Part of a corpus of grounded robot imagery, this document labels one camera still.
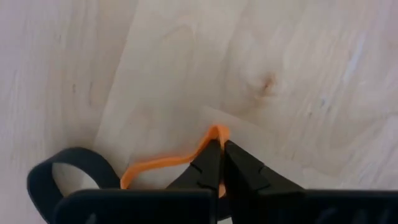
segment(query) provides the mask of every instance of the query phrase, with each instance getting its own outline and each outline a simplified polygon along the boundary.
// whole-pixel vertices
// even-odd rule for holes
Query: black elastic strap
[[[52,164],[69,164],[88,174],[101,189],[120,188],[120,179],[101,155],[82,147],[65,149],[35,166],[27,177],[30,199],[47,223],[53,219],[56,204],[63,199],[52,176]]]

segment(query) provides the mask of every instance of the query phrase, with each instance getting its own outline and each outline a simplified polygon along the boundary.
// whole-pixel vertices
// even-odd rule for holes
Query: orange rubber band
[[[198,156],[202,150],[207,146],[207,144],[212,139],[218,139],[221,145],[221,149],[224,150],[224,144],[229,139],[229,129],[223,125],[213,125],[205,134],[205,136],[201,139],[200,144],[197,150],[186,157],[168,157],[163,159],[156,159],[154,161],[149,162],[140,162],[134,164],[127,168],[125,173],[123,174],[120,180],[120,188],[121,189],[128,189],[129,184],[131,181],[138,176],[139,173],[156,169],[162,167],[169,167],[169,166],[177,166],[184,163],[191,162]],[[223,184],[220,184],[220,192],[219,196],[223,196],[225,193],[225,187]]]

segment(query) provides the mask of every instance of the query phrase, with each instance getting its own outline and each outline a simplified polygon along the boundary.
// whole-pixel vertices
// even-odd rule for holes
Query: black strap
[[[47,223],[52,223],[56,204],[63,199],[52,176],[52,164],[75,166],[88,174],[101,189],[118,189],[120,179],[101,155],[82,147],[65,149],[35,166],[27,177],[30,199]]]

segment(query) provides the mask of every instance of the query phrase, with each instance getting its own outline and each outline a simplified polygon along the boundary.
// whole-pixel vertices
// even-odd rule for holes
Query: wooden surface
[[[397,189],[397,20],[393,0],[0,0],[0,217],[43,223],[25,178],[64,147],[120,175],[212,123],[304,187]]]

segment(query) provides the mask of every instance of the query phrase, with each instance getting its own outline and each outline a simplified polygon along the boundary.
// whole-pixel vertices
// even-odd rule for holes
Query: light wood table
[[[25,178],[64,147],[121,175],[213,123],[304,187],[397,189],[397,21],[393,0],[0,0],[0,217],[43,223]]]

